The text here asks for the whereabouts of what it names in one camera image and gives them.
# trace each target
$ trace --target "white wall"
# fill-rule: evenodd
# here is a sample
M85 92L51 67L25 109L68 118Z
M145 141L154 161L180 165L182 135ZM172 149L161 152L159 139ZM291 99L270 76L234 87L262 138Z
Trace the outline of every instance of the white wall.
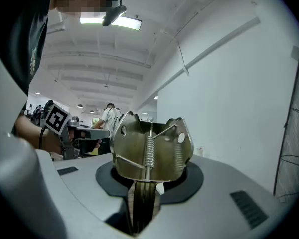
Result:
M213 2L200 11L177 36L185 65L255 17L257 15L253 6L242 0L216 0ZM147 99L154 98L158 90L182 72L182 60L176 42L172 41L137 89L138 94L133 103L134 109L138 110L147 102Z
M29 109L30 105L32 105L32 112L39 105L37 104L37 97L31 93L29 93L28 95L28 100L26 101L26 108Z
M79 120L83 121L82 125L87 125L87 126L92 125L92 118L93 117L99 117L99 118L101 117L101 115L82 113L81 109L73 108L73 107L70 107L69 113L72 116L78 116Z
M157 100L152 99L147 104L142 106L138 111L135 112L139 115L140 120L143 121L157 121Z
M217 0L209 10L179 35L185 64L249 20L261 23L203 57L189 77L179 73L174 52L170 63L148 74L136 106L158 90L158 123L183 117L205 156L272 192L297 67L290 55L293 45L299 47L298 25L287 14L277 21L277 10L266 3Z
M28 99L26 102L26 107L27 109L30 107L30 104L32 104L32 112L33 110L38 106L41 105L42 107L45 106L45 104L48 102L48 100L50 100L51 98L45 97L43 95L33 95L31 93L29 93L28 95ZM59 105L60 107L62 107L63 109L65 109L67 112L69 111L69 107L63 103L60 103L56 100L53 100L53 102L57 105Z

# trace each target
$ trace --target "metal rod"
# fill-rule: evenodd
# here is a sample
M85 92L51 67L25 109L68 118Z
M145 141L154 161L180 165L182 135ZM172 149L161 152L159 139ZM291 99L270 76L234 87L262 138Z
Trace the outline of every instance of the metal rod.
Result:
M140 233L153 218L155 204L155 182L135 183L133 198L133 230Z
M159 133L158 135L154 136L154 139L160 137L161 135L165 134L167 131L170 131L171 129L173 129L174 127L177 127L176 125L172 125L169 128L165 129L163 132Z
M149 136L153 136L153 123L150 124L150 132L149 132ZM151 167L146 167L146 171L145 171L145 179L146 180L150 180L150 170Z
M137 164L137 163L135 163L135 162L133 162L133 161L130 161L129 159L124 158L124 157L122 157L122 156L120 156L120 155L116 155L116 157L119 158L119 159L121 159L121 160L123 160L123 161L125 161L125 162L127 162L127 163L129 163L129 164L131 164L131 165L133 165L133 166L136 166L136 167L138 167L138 168L140 168L140 169L145 169L144 166L142 166L142 165L140 165L140 164Z

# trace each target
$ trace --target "black headphone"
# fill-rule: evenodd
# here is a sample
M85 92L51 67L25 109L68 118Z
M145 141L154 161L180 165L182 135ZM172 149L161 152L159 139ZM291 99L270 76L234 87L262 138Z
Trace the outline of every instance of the black headphone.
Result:
M108 26L112 24L124 12L126 12L126 7L122 5L122 0L120 0L120 6L111 8L105 13L102 25Z

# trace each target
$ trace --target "ceiling beam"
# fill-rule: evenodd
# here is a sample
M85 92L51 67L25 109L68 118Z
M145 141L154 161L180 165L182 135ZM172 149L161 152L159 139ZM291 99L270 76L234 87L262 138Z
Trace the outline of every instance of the ceiling beam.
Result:
M73 42L73 45L76 46L78 43L74 37L74 33L72 31L72 26L71 26L71 24L69 24L68 16L65 16L65 18L63 19L63 22L64 22L64 26L69 34L69 37L70 37L71 41Z
M50 40L50 42L47 42L47 45L43 48L43 54L51 54L53 52L59 52L59 51L67 51L67 52L77 52L77 51L85 51L85 52L101 52L102 54L108 54L113 56L119 56L122 58L132 59L135 61L139 61L140 63L143 63L148 55L148 53L144 50L139 50L136 47L129 45L119 45L117 46L117 49L115 49L114 44L112 42L102 43L101 50L98 48L98 42L96 40L77 40L77 45L73 46L72 42L53 42L53 40ZM154 64L155 55L152 55L150 59L148 60L149 65Z
M130 89L130 90L136 90L136 88L137 88L135 85L131 85L131 84L118 83L118 82L112 82L112 81L100 80L100 79L92 79L92 78L88 78L88 77L74 77L74 76L62 75L61 80L62 81L99 83L99 84L104 84L104 85L110 85L110 86Z
M87 104L84 104L86 107L89 107L89 108L94 108L94 107L96 107L96 110L100 113L100 115L102 115L102 113L103 113L103 110L102 109L104 109L104 106L106 105L107 103L106 102L102 102L102 103L92 103L92 104L89 104L89 103L87 103ZM129 108L127 107L127 106L124 106L124 105L119 105L118 106L119 108L120 108L120 110L122 111L128 111L129 110Z
M105 53L101 53L100 55L98 52L93 52L93 51L58 51L58 52L46 53L42 55L42 58L70 57L70 56L94 57L94 58L98 57L104 59L112 59L112 60L117 60L128 64L141 66L144 68L151 68L151 65L133 59L123 58L123 57L109 55Z
M116 34L114 34L114 49L118 50L119 49L119 41L116 37Z
M99 94L117 96L117 97L122 97L122 98L133 98L133 95L118 93L118 92L114 92L114 91L103 91L103 90L98 90L98 89L78 88L78 87L70 87L70 90L90 92L90 93L99 93Z
M78 95L78 97L80 99L91 99L91 100L94 100L94 101L104 101L104 102L115 102L115 103L120 103L120 104L125 104L125 105L130 105L131 102L130 101L124 101L124 100L119 100L119 99L116 99L116 98L100 98L100 97L87 97L85 95Z
M83 65L83 64L50 64L47 66L48 70L80 70L80 71L86 71L86 72L95 72L95 73L106 73L106 74L112 74L116 75L119 77L124 77L124 78L130 78L130 79L135 79L138 81L143 80L143 75L142 74L136 74L136 73L131 73L128 71L124 71L122 69L118 69L117 72L114 68L109 68L109 67L102 67L100 66L95 66L95 65Z

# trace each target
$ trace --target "person's hand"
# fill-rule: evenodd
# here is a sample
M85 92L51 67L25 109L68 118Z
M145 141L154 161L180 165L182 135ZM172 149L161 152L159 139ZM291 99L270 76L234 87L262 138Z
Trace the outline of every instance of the person's hand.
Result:
M59 137L48 129L43 134L42 149L62 155L62 144Z

